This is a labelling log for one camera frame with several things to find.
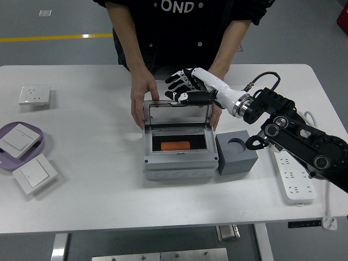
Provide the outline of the person's right hand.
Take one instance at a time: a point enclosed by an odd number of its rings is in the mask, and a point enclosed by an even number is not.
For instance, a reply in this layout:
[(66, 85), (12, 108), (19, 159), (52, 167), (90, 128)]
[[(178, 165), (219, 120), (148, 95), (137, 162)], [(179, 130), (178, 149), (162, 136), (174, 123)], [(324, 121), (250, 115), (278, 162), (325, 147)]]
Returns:
[(131, 78), (131, 115), (136, 125), (143, 129), (145, 126), (144, 98), (149, 92), (153, 100), (159, 100), (157, 83), (148, 70), (132, 72)]

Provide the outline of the person's left hand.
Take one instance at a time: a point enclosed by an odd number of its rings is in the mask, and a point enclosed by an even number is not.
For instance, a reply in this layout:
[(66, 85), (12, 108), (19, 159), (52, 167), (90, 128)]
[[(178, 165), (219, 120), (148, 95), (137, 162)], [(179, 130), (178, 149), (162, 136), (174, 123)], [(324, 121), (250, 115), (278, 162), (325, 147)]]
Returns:
[[(218, 77), (218, 79), (224, 81), (224, 77), (226, 75), (225, 72), (221, 71), (220, 69), (214, 68), (213, 66), (211, 66), (208, 71), (212, 73), (214, 76)], [(210, 126), (212, 127), (214, 131), (216, 130), (218, 126), (221, 114), (222, 114), (222, 109), (218, 107), (216, 104), (214, 104), (212, 115), (210, 118)]]

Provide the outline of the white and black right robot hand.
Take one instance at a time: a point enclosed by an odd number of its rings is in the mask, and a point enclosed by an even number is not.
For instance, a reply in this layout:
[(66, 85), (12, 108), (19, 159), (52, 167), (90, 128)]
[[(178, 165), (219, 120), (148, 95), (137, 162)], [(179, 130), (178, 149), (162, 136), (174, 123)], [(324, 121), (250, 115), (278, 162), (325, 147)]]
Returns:
[(252, 97), (244, 90), (233, 90), (212, 73), (197, 67), (182, 69), (171, 75), (165, 83), (165, 96), (185, 105), (210, 105), (215, 103), (227, 109), (234, 117), (243, 117)]

